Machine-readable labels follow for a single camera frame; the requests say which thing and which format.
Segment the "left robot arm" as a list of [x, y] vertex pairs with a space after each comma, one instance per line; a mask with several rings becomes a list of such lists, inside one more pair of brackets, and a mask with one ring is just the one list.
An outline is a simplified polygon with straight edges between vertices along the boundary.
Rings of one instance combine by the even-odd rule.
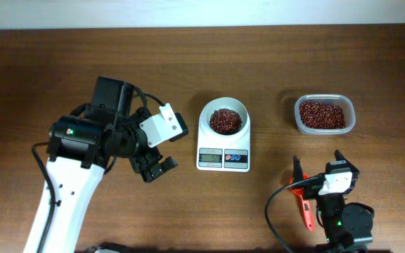
[[91, 102], [51, 125], [46, 163], [32, 146], [45, 183], [25, 252], [73, 252], [92, 195], [119, 158], [146, 183], [178, 165], [158, 145], [184, 137], [188, 127], [168, 103], [152, 115], [149, 97], [133, 84], [99, 77]]

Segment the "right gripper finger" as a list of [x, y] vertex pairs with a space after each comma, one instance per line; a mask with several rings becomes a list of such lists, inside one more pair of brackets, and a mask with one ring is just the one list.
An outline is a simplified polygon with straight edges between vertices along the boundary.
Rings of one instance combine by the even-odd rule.
[[294, 155], [293, 156], [293, 174], [292, 174], [292, 182], [298, 183], [304, 180], [304, 174], [302, 171], [302, 167], [300, 164], [299, 158]]
[[336, 150], [336, 151], [334, 152], [334, 156], [335, 156], [335, 160], [336, 160], [337, 162], [339, 162], [339, 161], [346, 161], [346, 158], [344, 157], [344, 155], [343, 155], [339, 150]]

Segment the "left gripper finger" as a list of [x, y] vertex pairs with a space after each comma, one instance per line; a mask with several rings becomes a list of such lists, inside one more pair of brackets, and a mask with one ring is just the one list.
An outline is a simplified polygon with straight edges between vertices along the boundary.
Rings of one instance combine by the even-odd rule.
[[166, 158], [163, 162], [158, 163], [153, 168], [153, 175], [154, 176], [161, 176], [167, 171], [177, 167], [179, 164], [175, 159], [172, 157]]
[[160, 176], [160, 171], [148, 170], [148, 171], [142, 172], [142, 179], [144, 182], [152, 182], [159, 176]]

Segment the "red plastic measuring scoop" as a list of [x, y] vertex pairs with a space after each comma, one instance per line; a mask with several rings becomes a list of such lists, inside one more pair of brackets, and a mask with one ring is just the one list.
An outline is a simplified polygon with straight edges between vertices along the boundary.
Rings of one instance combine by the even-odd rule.
[[[308, 178], [309, 177], [306, 174], [298, 174], [294, 172], [290, 183], [297, 183]], [[291, 188], [291, 191], [296, 195], [305, 226], [312, 232], [314, 230], [314, 217], [309, 201], [303, 199], [303, 188]]]

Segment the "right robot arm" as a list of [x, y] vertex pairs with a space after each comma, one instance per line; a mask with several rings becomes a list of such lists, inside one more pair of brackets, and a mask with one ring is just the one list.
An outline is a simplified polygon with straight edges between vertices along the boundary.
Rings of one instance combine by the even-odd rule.
[[352, 192], [360, 171], [336, 150], [335, 161], [326, 171], [310, 177], [303, 173], [300, 160], [293, 157], [292, 187], [302, 205], [304, 222], [314, 229], [314, 219], [323, 228], [326, 243], [315, 246], [316, 252], [367, 252], [373, 241], [374, 209], [358, 202], [345, 202]]

